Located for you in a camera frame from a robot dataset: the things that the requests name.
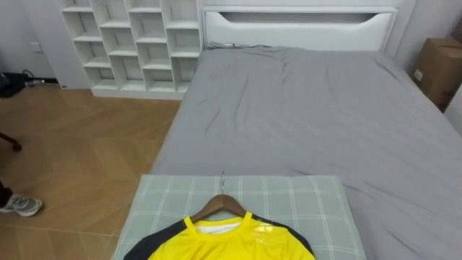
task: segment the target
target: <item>clothes hanger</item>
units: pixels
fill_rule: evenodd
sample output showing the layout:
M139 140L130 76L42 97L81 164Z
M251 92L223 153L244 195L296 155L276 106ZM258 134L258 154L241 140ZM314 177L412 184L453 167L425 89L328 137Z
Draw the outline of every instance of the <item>clothes hanger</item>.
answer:
M191 217L191 222L195 223L199 220L202 220L214 213L219 211L226 210L233 213L239 217L244 217L247 212L239 202L233 197L225 194L225 171L222 172L222 193L214 196L207 202L204 208L201 211L197 212L194 216Z

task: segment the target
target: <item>chair leg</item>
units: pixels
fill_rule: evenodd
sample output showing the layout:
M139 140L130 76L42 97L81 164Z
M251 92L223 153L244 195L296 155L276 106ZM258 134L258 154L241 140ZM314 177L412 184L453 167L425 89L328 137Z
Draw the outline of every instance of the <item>chair leg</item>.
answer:
M13 144L12 149L15 152L19 152L20 150L22 150L21 144L16 139L13 139L13 138L9 137L9 136L7 136L6 134L4 134L2 132L0 132L0 138L4 139L7 142L10 142L11 144Z

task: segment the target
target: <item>sneaker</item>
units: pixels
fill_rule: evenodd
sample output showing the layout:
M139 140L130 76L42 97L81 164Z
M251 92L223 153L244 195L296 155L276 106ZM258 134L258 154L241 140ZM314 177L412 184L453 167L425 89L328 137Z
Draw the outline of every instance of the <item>sneaker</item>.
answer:
M0 213L16 212L23 217L31 217L35 215L43 203L39 199L28 199L19 194L14 194L9 199L8 204L0 208Z

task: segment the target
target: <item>mattress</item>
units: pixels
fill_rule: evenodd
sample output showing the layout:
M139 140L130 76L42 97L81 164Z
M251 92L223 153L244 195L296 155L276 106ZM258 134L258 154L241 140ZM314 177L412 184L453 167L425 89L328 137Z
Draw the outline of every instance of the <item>mattress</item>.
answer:
M339 176L368 259L460 259L461 155L381 53L217 49L199 57L151 173Z

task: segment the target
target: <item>shelf compartment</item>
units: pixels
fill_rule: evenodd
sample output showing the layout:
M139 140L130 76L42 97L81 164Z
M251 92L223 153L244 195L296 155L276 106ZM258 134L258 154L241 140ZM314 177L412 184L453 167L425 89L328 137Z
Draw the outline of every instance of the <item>shelf compartment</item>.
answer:
M172 69L165 44L138 44L138 52L142 69Z
M111 69L85 68L91 88L99 90L117 90L117 84Z
M110 62L113 65L115 81L120 90L146 91L138 58L111 56Z
M130 13L160 13L160 0L126 0Z
M198 30L169 30L170 55L176 58L197 58L201 53Z
M199 29L199 22L197 21L187 21L187 20L178 20L170 21L165 25L165 28L171 29Z
M92 5L101 28L130 28L123 0L92 0Z
M95 57L84 64L85 68L104 68L110 69L110 63L108 57Z
M201 55L199 47L174 47L171 51L172 58L197 58Z
M171 71L143 69L148 91L175 92Z
M130 14L133 34L137 43L166 43L161 14Z
M102 40L92 13L65 12L63 16L74 41L97 42Z
M138 53L136 52L135 46L116 46L112 51L108 53L109 56L128 56L128 57L136 57Z
M62 12L93 12L88 0L58 0Z
M109 56L138 56L130 29L102 29Z
M75 43L75 47L83 67L110 69L103 43Z
M81 35L75 37L73 40L75 42L97 43L97 42L102 42L103 38L101 37L99 32L84 32Z
M186 91L197 67L197 58L172 58L173 74L178 92Z
M124 19L109 19L101 24L101 28L130 28L130 22Z
M150 35L142 35L136 40L136 43L167 43L167 38L165 37L151 37Z
M127 80L121 90L146 91L146 84L143 80Z
M93 12L93 9L91 6L73 5L62 9L62 12Z
M175 84L173 84L173 82L151 82L147 90L155 92L175 92Z
M162 13L160 7L133 7L128 10L130 13Z
M172 70L168 58L151 58L143 65L143 69Z
M190 27L198 22L196 0L164 0L162 8L167 28L175 24Z

